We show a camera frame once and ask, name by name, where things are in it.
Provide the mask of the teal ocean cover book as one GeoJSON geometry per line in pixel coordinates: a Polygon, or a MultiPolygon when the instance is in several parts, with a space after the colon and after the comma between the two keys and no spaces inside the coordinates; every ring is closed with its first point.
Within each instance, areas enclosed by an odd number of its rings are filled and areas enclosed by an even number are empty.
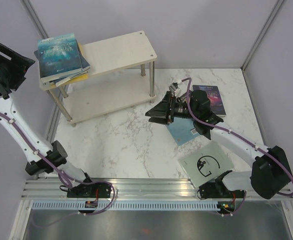
{"type": "Polygon", "coordinates": [[[39,76],[43,83],[82,71],[80,51],[74,33],[42,39],[37,47],[39,76]]]}

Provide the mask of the navy blue hardcover book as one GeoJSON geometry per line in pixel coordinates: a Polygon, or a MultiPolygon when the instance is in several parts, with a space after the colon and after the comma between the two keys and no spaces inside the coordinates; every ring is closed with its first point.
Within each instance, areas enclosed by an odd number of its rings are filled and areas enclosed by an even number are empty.
{"type": "Polygon", "coordinates": [[[82,53],[80,53],[79,56],[80,56],[81,64],[82,64],[82,67],[83,67],[81,72],[71,74],[71,75],[66,76],[66,77],[60,77],[58,79],[51,80],[49,82],[43,82],[40,79],[39,83],[41,85],[45,86],[45,87],[48,87],[48,86],[59,87],[62,84],[65,84],[65,83],[67,83],[67,82],[69,82],[71,80],[77,80],[77,79],[82,79],[83,77],[86,77],[88,75],[88,71],[90,70],[91,66],[90,66],[89,62],[83,57],[82,53]]]}

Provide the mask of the yellow Little Prince book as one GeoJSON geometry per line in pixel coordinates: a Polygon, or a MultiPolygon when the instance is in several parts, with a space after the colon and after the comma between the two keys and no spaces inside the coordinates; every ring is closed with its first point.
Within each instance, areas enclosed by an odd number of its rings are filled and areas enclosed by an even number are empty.
{"type": "Polygon", "coordinates": [[[83,75],[86,75],[88,73],[88,70],[90,70],[91,65],[89,64],[89,62],[84,58],[83,54],[82,54],[82,46],[81,44],[79,44],[78,42],[76,42],[77,44],[77,49],[79,51],[79,57],[80,57],[80,61],[81,61],[81,65],[82,65],[82,70],[79,73],[75,73],[75,74],[71,74],[69,76],[66,77],[61,77],[55,80],[52,80],[49,82],[49,84],[51,86],[56,86],[56,87],[60,87],[62,86],[62,84],[65,84],[73,79],[77,79],[83,75]]]}

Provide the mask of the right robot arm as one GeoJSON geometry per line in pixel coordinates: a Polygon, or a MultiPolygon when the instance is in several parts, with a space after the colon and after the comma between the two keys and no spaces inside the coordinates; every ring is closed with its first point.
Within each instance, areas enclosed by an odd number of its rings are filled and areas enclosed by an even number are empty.
{"type": "Polygon", "coordinates": [[[208,140],[226,147],[251,170],[226,171],[214,185],[221,197],[232,191],[254,190],[260,197],[270,200],[275,195],[293,196],[293,174],[285,151],[279,147],[259,145],[232,130],[222,118],[211,111],[211,102],[203,90],[188,93],[182,102],[167,91],[163,99],[145,113],[149,122],[169,125],[175,118],[191,119],[195,130],[208,140]]]}

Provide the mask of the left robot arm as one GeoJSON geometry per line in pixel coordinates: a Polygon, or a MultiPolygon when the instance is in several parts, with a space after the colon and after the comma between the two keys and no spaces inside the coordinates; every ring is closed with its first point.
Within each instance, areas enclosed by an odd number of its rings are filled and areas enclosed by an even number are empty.
{"type": "Polygon", "coordinates": [[[15,103],[13,92],[34,63],[0,43],[0,124],[23,150],[28,161],[25,170],[30,176],[56,172],[67,197],[92,198],[96,185],[90,176],[67,160],[68,154],[57,140],[50,143],[32,130],[15,103]]]}

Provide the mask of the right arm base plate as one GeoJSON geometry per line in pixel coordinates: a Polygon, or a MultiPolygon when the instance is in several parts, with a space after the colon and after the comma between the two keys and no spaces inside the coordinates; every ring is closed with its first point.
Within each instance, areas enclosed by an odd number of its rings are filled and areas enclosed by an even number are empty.
{"type": "Polygon", "coordinates": [[[199,198],[205,199],[240,199],[245,195],[244,190],[228,190],[224,185],[207,182],[198,189],[199,198]]]}

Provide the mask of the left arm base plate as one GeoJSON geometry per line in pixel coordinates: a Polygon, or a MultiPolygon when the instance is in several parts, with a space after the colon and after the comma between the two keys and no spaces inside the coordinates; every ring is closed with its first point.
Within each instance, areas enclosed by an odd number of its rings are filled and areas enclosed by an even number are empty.
{"type": "Polygon", "coordinates": [[[106,199],[111,195],[111,186],[106,182],[97,182],[94,184],[80,184],[72,189],[67,190],[66,197],[75,198],[91,198],[106,199]]]}

